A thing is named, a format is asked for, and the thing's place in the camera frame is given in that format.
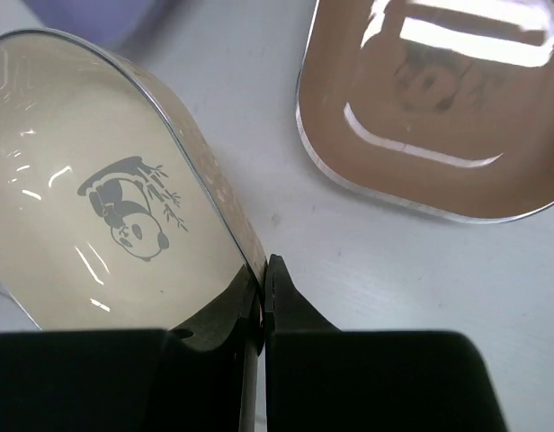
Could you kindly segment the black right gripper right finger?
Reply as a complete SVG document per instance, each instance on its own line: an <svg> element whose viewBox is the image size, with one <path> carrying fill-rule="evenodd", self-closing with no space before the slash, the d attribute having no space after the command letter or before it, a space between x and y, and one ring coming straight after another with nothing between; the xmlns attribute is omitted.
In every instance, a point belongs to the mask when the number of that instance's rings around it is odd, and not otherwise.
<svg viewBox="0 0 554 432"><path fill-rule="evenodd" d="M264 281L271 431L504 431L476 346L449 330L342 331L271 256Z"/></svg>

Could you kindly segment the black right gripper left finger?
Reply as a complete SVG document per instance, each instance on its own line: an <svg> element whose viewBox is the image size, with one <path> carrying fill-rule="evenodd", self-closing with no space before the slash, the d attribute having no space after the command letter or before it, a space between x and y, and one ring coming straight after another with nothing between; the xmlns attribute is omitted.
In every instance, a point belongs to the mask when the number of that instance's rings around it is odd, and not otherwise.
<svg viewBox="0 0 554 432"><path fill-rule="evenodd" d="M254 283L172 330L0 333L0 431L251 431Z"/></svg>

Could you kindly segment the cream panda plate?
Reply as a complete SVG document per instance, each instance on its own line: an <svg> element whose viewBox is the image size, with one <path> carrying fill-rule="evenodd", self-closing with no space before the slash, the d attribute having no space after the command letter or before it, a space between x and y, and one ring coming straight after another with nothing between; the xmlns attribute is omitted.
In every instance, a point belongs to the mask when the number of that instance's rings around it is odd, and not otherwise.
<svg viewBox="0 0 554 432"><path fill-rule="evenodd" d="M171 328L265 267L167 85L64 32L0 36L0 283L39 329Z"/></svg>

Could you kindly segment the brown panda plate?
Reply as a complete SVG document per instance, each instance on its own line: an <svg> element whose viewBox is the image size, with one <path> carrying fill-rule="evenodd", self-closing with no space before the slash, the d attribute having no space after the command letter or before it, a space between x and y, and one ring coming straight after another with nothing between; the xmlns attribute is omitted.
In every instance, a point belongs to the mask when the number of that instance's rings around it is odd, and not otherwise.
<svg viewBox="0 0 554 432"><path fill-rule="evenodd" d="M319 1L296 92L309 157L468 223L554 206L554 1Z"/></svg>

